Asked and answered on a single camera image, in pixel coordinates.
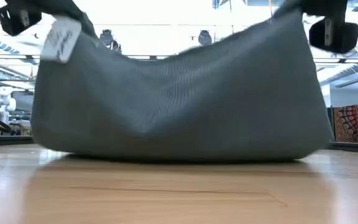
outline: white robot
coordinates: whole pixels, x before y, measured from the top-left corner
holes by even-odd
[[[9,86],[0,87],[0,121],[9,124],[9,112],[16,110],[16,100],[12,98],[14,89]]]

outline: colorful patterned fabric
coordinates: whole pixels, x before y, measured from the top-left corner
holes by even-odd
[[[334,109],[337,142],[358,142],[358,105]]]

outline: wood surface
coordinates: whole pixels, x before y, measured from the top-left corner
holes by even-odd
[[[285,164],[129,164],[0,146],[0,224],[358,224],[358,153]]]

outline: gray bag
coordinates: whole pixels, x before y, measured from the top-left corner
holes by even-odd
[[[281,161],[331,138],[297,8],[157,61],[107,49],[84,21],[68,63],[40,63],[31,123],[35,141],[49,149],[153,161]]]

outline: white tag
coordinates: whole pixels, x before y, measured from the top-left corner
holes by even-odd
[[[81,23],[69,17],[56,16],[44,47],[40,54],[41,60],[54,60],[67,63],[81,33]]]

